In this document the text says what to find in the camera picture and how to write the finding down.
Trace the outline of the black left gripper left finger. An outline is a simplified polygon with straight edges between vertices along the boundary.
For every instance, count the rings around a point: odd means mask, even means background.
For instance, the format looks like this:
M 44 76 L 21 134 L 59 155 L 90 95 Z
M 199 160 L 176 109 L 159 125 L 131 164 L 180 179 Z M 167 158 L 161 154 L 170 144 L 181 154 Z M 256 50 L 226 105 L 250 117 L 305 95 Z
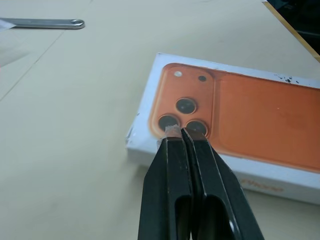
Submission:
M 139 240 L 188 240 L 193 190 L 186 146 L 166 137 L 144 177 Z

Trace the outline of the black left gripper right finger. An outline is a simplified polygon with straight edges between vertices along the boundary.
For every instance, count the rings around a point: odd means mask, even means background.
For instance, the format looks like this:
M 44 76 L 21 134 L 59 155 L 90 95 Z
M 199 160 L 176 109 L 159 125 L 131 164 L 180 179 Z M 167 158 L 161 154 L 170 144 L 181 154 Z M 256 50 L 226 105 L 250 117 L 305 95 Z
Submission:
M 194 240 L 262 240 L 264 236 L 236 175 L 198 131 L 183 128 L 188 155 Z

